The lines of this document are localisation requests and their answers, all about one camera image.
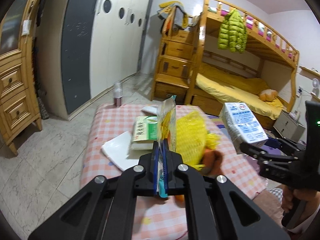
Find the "wooden dresser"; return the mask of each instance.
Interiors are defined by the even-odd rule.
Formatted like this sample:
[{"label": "wooden dresser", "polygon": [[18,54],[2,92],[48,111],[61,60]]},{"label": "wooden dresser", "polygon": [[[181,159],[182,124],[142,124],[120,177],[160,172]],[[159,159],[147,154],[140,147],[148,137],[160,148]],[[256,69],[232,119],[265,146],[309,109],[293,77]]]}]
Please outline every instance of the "wooden dresser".
[{"label": "wooden dresser", "polygon": [[164,22],[159,54],[156,61],[151,100],[155,97],[167,99],[176,95],[176,103],[183,104],[192,68],[194,32],[173,31],[171,19],[174,11]]},{"label": "wooden dresser", "polygon": [[[0,23],[0,133],[17,155],[12,140],[29,124],[42,130],[34,88],[32,40],[40,0],[15,0]],[[25,20],[29,35],[22,35]]]}]

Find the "human hand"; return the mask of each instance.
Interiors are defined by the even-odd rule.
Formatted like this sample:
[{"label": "human hand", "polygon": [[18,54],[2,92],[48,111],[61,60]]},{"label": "human hand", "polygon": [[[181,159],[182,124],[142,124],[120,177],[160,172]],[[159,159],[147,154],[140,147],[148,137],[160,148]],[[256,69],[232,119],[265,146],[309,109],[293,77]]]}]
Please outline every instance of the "human hand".
[{"label": "human hand", "polygon": [[297,221],[297,226],[317,210],[320,205],[320,192],[311,189],[295,189],[292,191],[287,186],[284,186],[281,207],[285,212],[289,212],[293,208],[293,197],[307,201],[306,208]]}]

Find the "white wall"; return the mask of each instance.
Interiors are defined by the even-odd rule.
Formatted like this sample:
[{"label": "white wall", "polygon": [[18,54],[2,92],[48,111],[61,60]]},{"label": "white wall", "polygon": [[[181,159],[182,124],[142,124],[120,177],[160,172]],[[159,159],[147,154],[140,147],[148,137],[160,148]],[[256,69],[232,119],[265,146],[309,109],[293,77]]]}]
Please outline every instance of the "white wall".
[{"label": "white wall", "polygon": [[[250,68],[253,68],[255,70],[258,70],[260,58],[251,54],[250,52],[245,51],[244,53],[232,53],[229,49],[218,49],[218,39],[212,36],[207,35],[205,37],[205,44],[204,49],[214,52],[216,54],[231,58],[239,63],[242,63]],[[242,76],[245,76],[247,78],[253,78],[255,77],[256,73],[240,69],[239,67],[236,67],[232,64],[223,63],[219,60],[215,60],[212,58],[203,57],[202,61],[207,62],[209,64],[213,64],[228,70],[231,70],[233,72],[236,72]]]},{"label": "white wall", "polygon": [[291,68],[281,64],[265,61],[261,73],[271,89],[278,91],[279,96],[286,102],[291,98]]},{"label": "white wall", "polygon": [[[320,71],[318,60],[320,48],[320,25],[316,17],[309,10],[287,11],[269,15],[270,25],[284,36],[295,49],[300,51],[299,65],[306,68],[315,68]],[[307,92],[311,92],[312,74],[298,69],[296,75],[296,87],[302,86]],[[310,94],[303,91],[302,98],[297,98],[293,110],[301,111],[299,121],[306,126],[305,120],[305,101],[314,100]],[[303,141],[306,141],[306,132],[303,134]]]},{"label": "white wall", "polygon": [[[153,0],[150,19],[147,26],[147,34],[145,40],[145,46],[142,55],[141,72],[142,73],[153,73],[155,68],[155,61],[158,55],[158,49],[160,44],[160,28],[162,21],[157,16],[157,10],[159,10],[159,4],[172,0]],[[184,8],[188,14],[196,15],[202,11],[203,0],[178,0],[183,3]],[[247,0],[226,0],[230,3],[236,4],[237,6],[248,10],[252,14],[259,17],[261,20],[268,22],[268,14],[248,2]]]}]

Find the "bed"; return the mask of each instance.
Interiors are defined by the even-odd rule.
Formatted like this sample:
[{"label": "bed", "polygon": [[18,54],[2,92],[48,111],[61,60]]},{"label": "bed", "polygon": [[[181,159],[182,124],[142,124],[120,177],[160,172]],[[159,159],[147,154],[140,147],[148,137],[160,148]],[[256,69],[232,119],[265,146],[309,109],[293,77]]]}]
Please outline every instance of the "bed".
[{"label": "bed", "polygon": [[[210,3],[215,3],[215,6],[210,7]],[[206,36],[217,38],[224,16],[234,8],[240,12],[247,27],[248,40],[246,51],[260,58],[257,69],[252,69],[239,62],[234,62],[230,58],[204,49]],[[184,104],[199,106],[207,114],[219,115],[224,102],[245,102],[250,105],[250,109],[262,127],[272,129],[281,110],[291,111],[295,102],[295,74],[298,66],[299,51],[261,19],[224,0],[204,0],[203,12],[201,13],[197,28],[198,37],[197,44],[195,44],[195,58]],[[204,65],[203,63],[206,53],[207,57],[220,57],[227,64],[230,64],[230,62],[236,63],[237,67],[244,72],[250,73],[253,78],[261,77],[265,61],[275,62],[289,68],[289,78],[291,81],[290,99],[285,100],[278,96],[276,102],[273,102],[274,105],[270,105],[269,103],[258,101],[257,93],[243,91],[236,84],[227,83],[224,80],[217,81],[209,75],[210,71],[217,71],[216,68],[224,70],[229,74],[241,75],[224,68],[219,68],[216,65],[211,66],[212,69],[210,70],[210,64]]]},{"label": "bed", "polygon": [[264,102],[259,99],[257,95],[261,91],[269,89],[263,79],[246,79],[204,62],[199,67],[196,85],[215,97],[220,103],[245,102],[253,112],[267,116],[272,120],[276,120],[284,108],[278,98],[272,102]]}]

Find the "gray wardrobe door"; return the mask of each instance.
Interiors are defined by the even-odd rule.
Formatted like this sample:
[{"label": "gray wardrobe door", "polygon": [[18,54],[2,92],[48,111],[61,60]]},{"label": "gray wardrobe door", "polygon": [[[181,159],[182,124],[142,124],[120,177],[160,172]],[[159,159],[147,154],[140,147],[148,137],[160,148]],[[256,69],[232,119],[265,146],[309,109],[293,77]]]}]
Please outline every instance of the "gray wardrobe door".
[{"label": "gray wardrobe door", "polygon": [[140,43],[140,51],[139,51],[139,58],[138,58],[138,71],[141,69],[141,60],[142,60],[142,54],[143,54],[143,47],[144,47],[144,41],[146,40],[147,25],[148,25],[149,18],[150,18],[150,11],[151,11],[152,2],[153,2],[153,0],[149,0],[147,11],[146,11],[146,20],[144,22],[144,27],[143,27],[142,37],[141,37],[141,43]]},{"label": "gray wardrobe door", "polygon": [[61,38],[61,75],[68,114],[90,100],[90,46],[97,0],[68,0]]}]

